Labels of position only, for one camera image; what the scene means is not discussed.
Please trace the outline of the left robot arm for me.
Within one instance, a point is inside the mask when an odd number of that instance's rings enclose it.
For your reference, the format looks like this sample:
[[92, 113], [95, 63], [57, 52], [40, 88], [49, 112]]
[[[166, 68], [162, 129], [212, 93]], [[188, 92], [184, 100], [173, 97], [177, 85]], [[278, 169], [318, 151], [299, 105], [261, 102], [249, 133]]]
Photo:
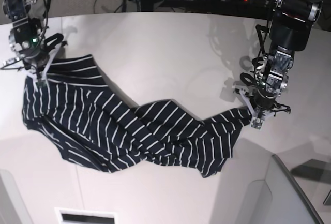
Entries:
[[251, 89], [236, 89], [248, 106], [250, 125], [260, 129], [265, 120], [291, 108], [276, 101], [288, 85], [288, 71], [293, 67], [295, 52], [306, 48], [311, 29], [318, 20], [324, 0], [270, 0], [271, 23], [256, 25], [260, 51], [252, 60], [251, 73], [240, 80]]

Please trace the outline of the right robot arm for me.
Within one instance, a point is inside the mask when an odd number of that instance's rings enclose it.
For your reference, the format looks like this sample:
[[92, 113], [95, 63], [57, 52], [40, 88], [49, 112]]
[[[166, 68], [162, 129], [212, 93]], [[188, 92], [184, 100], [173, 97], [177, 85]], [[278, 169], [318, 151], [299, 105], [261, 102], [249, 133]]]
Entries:
[[59, 50], [67, 44], [61, 33], [46, 37], [51, 0], [42, 0], [44, 13], [39, 17], [30, 14], [37, 0], [3, 0], [2, 10], [11, 20], [8, 37], [15, 57], [4, 61], [1, 70], [23, 71], [36, 88], [48, 85], [47, 73]]

